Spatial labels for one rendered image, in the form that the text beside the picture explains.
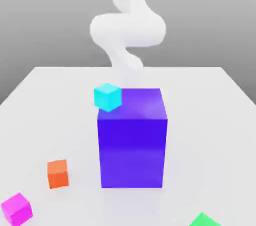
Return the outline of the small cyan cube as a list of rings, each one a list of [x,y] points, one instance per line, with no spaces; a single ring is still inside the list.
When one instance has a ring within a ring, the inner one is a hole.
[[[112,111],[122,105],[122,89],[118,86],[104,83],[93,91],[94,105],[104,111]]]

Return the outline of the small orange cube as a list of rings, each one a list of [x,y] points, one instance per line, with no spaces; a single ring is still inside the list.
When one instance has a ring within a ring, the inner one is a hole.
[[[62,159],[48,162],[47,178],[50,189],[69,186],[67,161]]]

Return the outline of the small green cube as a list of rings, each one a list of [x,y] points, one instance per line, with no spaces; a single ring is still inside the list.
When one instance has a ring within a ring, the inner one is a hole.
[[[212,218],[201,212],[189,226],[221,226]]]

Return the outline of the small magenta cube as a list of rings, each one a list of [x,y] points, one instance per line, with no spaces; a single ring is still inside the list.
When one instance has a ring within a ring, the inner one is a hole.
[[[33,217],[31,204],[21,193],[1,203],[0,207],[11,226],[20,226]]]

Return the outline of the large purple box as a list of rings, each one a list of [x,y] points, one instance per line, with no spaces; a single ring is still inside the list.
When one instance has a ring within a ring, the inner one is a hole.
[[[122,105],[97,116],[103,188],[161,188],[168,117],[159,88],[122,90]]]

